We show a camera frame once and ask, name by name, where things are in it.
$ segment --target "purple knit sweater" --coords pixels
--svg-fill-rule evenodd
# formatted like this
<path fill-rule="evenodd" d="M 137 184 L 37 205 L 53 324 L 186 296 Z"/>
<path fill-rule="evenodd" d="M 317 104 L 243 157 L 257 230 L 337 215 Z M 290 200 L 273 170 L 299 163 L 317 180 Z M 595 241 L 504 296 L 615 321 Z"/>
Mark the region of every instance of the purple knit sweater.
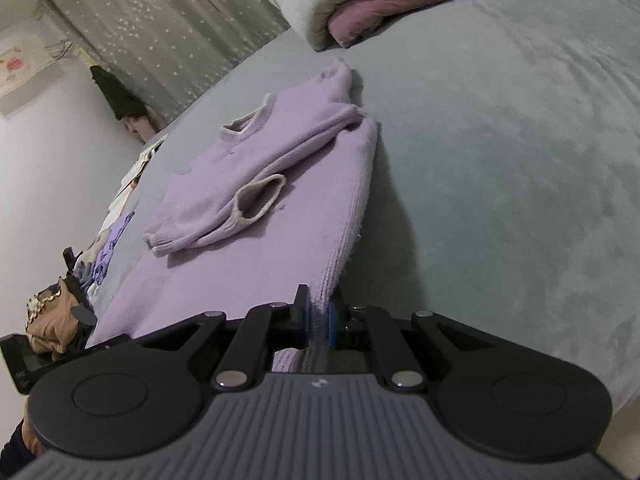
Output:
<path fill-rule="evenodd" d="M 208 246 L 260 219 L 286 180 L 281 174 L 338 132 L 360 123 L 350 104 L 351 71 L 336 62 L 302 85 L 224 126 L 220 140 L 173 175 L 145 239 L 158 255 Z"/>
<path fill-rule="evenodd" d="M 313 332 L 302 369 L 324 368 L 326 306 L 358 233 L 376 143 L 375 122 L 349 102 L 350 76 L 337 61 L 268 97 L 252 118 L 223 129 L 190 173 L 174 177 L 146 235 L 162 250 L 141 257 L 89 344 L 142 336 L 207 310 L 237 319 L 258 304 L 292 302 L 306 283 Z M 265 178 L 274 180 L 263 193 L 238 198 Z M 179 246 L 196 247 L 158 256 Z M 274 369 L 291 369 L 298 357 L 280 352 Z"/>

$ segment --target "metal screw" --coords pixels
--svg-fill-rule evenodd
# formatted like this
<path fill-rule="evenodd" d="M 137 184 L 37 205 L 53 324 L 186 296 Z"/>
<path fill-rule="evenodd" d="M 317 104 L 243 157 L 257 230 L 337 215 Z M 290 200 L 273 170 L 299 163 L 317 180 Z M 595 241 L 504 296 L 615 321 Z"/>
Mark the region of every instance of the metal screw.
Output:
<path fill-rule="evenodd" d="M 401 388 L 411 388 L 422 382 L 422 376 L 412 370 L 402 370 L 391 376 L 391 382 Z"/>
<path fill-rule="evenodd" d="M 227 388 L 241 386 L 246 380 L 246 374 L 240 370 L 225 370 L 216 375 L 216 382 L 220 386 L 226 386 Z"/>

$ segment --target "curtain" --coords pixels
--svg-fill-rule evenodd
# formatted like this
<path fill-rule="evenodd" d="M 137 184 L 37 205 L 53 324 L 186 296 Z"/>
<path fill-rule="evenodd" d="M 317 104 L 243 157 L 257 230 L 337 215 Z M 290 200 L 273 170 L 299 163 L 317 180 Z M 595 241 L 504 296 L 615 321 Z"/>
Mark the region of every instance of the curtain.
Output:
<path fill-rule="evenodd" d="M 172 120 L 286 30 L 267 0 L 45 0 L 72 40 Z"/>

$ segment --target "brown fabric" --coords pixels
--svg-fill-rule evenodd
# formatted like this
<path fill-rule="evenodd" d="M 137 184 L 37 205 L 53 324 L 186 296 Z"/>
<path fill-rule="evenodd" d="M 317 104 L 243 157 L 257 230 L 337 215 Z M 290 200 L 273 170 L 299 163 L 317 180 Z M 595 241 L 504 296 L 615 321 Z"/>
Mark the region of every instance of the brown fabric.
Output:
<path fill-rule="evenodd" d="M 66 346 L 78 331 L 78 320 L 72 316 L 71 307 L 80 304 L 69 292 L 65 280 L 58 282 L 60 294 L 51 301 L 44 301 L 35 318 L 27 325 L 31 348 L 37 354 L 53 352 L 53 357 L 63 354 Z"/>
<path fill-rule="evenodd" d="M 24 405 L 24 421 L 22 422 L 22 441 L 25 447 L 31 452 L 31 454 L 39 457 L 45 452 L 44 446 L 40 443 L 36 437 L 31 422 L 29 421 L 29 415 L 27 414 L 27 404 Z"/>

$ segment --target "bed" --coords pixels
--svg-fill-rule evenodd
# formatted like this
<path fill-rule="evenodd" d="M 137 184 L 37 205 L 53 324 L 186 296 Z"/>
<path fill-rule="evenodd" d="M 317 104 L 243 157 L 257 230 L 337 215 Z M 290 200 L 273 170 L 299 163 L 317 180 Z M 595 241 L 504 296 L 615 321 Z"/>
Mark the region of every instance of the bed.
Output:
<path fill-rule="evenodd" d="M 573 362 L 620 408 L 640 392 L 639 45 L 640 0 L 454 0 L 321 53 L 285 32 L 168 127 L 98 323 L 149 250 L 169 176 L 220 124 L 338 57 L 380 124 L 344 299 L 428 308 Z"/>

